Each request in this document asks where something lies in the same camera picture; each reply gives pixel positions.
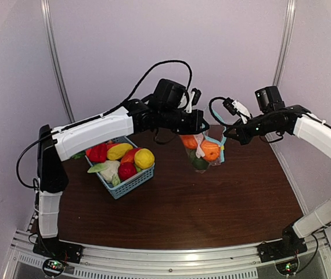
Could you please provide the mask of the left aluminium frame post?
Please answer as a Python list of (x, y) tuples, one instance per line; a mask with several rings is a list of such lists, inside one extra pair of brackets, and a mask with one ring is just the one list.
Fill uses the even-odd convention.
[(75, 118), (73, 115), (73, 111), (71, 108), (69, 96), (66, 91), (66, 85), (63, 78), (62, 68), (60, 65), (59, 55), (57, 51), (57, 45), (53, 30), (53, 22), (51, 16), (50, 3), (48, 0), (40, 0), (41, 4), (41, 12), (42, 18), (44, 21), (45, 31), (46, 31), (46, 39), (48, 42), (49, 53), (51, 56), (52, 68), (55, 75), (55, 80), (57, 83), (57, 88), (59, 90), (59, 94), (62, 100), (62, 105), (64, 112), (67, 116), (69, 123), (75, 122)]

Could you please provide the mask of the orange fruit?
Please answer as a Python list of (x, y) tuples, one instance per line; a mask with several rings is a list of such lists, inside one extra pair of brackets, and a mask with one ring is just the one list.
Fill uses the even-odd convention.
[(220, 156), (221, 148), (218, 144), (204, 140), (200, 145), (202, 151), (204, 152), (203, 159), (208, 162), (213, 162), (217, 160)]
[(195, 150), (198, 147), (198, 143), (194, 135), (181, 135), (182, 143), (185, 148)]

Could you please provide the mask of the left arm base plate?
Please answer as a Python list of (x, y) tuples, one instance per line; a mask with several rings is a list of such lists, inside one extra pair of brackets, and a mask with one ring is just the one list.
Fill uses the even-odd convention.
[(35, 254), (61, 260), (67, 263), (80, 263), (83, 246), (60, 241), (58, 238), (37, 240), (33, 247)]

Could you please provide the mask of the light blue plastic basket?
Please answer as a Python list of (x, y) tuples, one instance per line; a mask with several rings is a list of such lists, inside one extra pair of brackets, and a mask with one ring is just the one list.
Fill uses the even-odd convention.
[[(131, 144), (133, 146), (133, 148), (140, 148), (137, 145), (135, 145), (127, 137), (116, 138), (105, 144), (117, 144), (117, 143), (128, 143), (128, 144)], [(85, 155), (85, 158), (87, 159), (87, 162), (90, 167), (93, 166), (94, 164), (97, 164), (97, 163), (90, 162), (86, 155)], [(152, 167), (150, 167), (148, 169), (144, 169), (144, 170), (140, 169), (135, 163), (134, 163), (134, 165), (137, 169), (137, 174), (126, 181), (121, 181), (121, 183), (116, 187), (113, 187), (110, 183), (107, 183), (99, 173), (92, 173), (92, 174), (95, 174), (97, 176), (97, 178), (105, 186), (105, 188), (109, 191), (110, 195), (114, 199), (118, 199), (118, 198), (122, 197), (123, 195), (129, 193), (136, 187), (142, 185), (146, 181), (150, 180), (154, 175), (154, 164)]]

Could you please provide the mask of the aluminium frame post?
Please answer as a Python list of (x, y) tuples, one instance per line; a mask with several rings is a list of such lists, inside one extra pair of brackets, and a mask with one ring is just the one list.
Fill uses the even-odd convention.
[(279, 87), (288, 55), (289, 46), (293, 34), (294, 21), (296, 18), (296, 1), (288, 0), (286, 5), (285, 19), (282, 31), (282, 39), (279, 48), (279, 55), (274, 71), (272, 85)]
[(46, 31), (46, 39), (48, 42), (49, 53), (51, 56), (52, 68), (55, 75), (55, 80), (57, 83), (57, 88), (59, 90), (59, 94), (62, 100), (62, 105), (64, 112), (67, 116), (69, 123), (75, 122), (75, 118), (73, 115), (73, 111), (71, 108), (69, 96), (66, 91), (66, 85), (63, 78), (62, 68), (60, 65), (59, 55), (57, 51), (57, 45), (53, 30), (53, 22), (51, 16), (50, 3), (48, 0), (40, 0), (41, 4), (41, 12), (42, 18), (44, 21), (45, 31)]

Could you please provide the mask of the green leafy vegetable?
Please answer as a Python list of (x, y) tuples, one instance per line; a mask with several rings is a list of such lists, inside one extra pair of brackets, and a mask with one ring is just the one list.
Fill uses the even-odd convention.
[(83, 158), (83, 157), (85, 157), (85, 155), (86, 155), (85, 151), (82, 151), (82, 152), (76, 153), (76, 154), (73, 155), (71, 158), (72, 158), (72, 159), (79, 159), (79, 158)]

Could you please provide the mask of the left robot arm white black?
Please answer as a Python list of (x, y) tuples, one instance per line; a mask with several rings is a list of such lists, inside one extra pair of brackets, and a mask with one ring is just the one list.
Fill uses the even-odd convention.
[(63, 253), (58, 236), (60, 197), (69, 179), (63, 162), (73, 155), (105, 141), (157, 128), (177, 135), (194, 135), (208, 130), (202, 110), (194, 106), (200, 91), (162, 78), (153, 93), (143, 99), (129, 99), (117, 108), (73, 124), (39, 130), (37, 178), (38, 226), (41, 249), (51, 258)]

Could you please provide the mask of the red apple toy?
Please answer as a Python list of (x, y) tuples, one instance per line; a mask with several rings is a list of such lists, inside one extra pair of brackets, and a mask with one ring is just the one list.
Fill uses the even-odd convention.
[(125, 162), (118, 168), (118, 176), (121, 181), (126, 181), (137, 174), (137, 169), (133, 163)]

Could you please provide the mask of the clear zip top bag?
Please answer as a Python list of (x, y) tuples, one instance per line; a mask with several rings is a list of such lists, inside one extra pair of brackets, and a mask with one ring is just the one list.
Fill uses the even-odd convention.
[(225, 162), (226, 131), (227, 128), (219, 124), (211, 125), (200, 134), (179, 136), (194, 171), (204, 173)]

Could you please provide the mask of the yellow banana toy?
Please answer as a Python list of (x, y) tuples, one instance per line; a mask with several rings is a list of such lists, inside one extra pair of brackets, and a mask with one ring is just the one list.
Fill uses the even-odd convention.
[(121, 159), (128, 151), (132, 149), (133, 146), (128, 143), (107, 144), (107, 159)]

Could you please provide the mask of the green lime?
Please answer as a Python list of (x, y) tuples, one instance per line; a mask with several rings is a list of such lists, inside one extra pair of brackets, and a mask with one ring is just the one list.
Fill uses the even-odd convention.
[(190, 161), (196, 170), (207, 170), (209, 167), (209, 162), (205, 161), (203, 158), (191, 158)]

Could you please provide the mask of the red bell pepper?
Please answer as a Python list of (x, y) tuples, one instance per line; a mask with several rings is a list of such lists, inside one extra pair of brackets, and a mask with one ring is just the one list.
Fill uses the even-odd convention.
[(92, 163), (104, 163), (107, 159), (107, 144), (102, 143), (89, 148), (85, 154)]

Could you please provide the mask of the pale cabbage toy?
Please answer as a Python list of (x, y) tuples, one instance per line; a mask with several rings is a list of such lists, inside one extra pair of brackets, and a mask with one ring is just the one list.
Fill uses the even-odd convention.
[(118, 175), (120, 162), (117, 160), (107, 160), (103, 163), (97, 163), (91, 166), (87, 173), (99, 173), (103, 179), (113, 187), (118, 186), (121, 180)]

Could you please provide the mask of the yellow lemon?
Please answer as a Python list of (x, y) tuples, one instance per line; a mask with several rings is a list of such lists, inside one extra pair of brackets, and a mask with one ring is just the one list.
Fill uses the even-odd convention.
[(154, 154), (146, 148), (140, 149), (134, 156), (135, 164), (142, 170), (152, 167), (154, 161)]

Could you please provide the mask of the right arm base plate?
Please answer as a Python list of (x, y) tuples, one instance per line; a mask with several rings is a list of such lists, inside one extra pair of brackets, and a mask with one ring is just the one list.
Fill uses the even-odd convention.
[(294, 257), (307, 250), (304, 240), (291, 245), (286, 244), (284, 240), (280, 239), (273, 242), (262, 242), (257, 246), (257, 252), (262, 263)]

